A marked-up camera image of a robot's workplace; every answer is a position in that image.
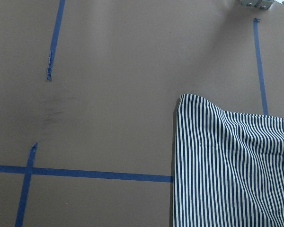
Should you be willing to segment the aluminium frame post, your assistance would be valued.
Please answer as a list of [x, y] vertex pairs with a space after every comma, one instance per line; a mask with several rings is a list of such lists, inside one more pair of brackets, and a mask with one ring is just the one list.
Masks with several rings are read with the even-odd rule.
[[244, 7], [253, 7], [261, 10], [268, 10], [275, 1], [274, 0], [237, 0], [237, 2]]

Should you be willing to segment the striped polo shirt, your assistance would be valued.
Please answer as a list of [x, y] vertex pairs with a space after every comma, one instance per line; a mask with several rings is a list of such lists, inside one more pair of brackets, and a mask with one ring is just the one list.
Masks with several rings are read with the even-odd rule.
[[284, 227], [284, 118], [229, 112], [182, 95], [173, 225]]

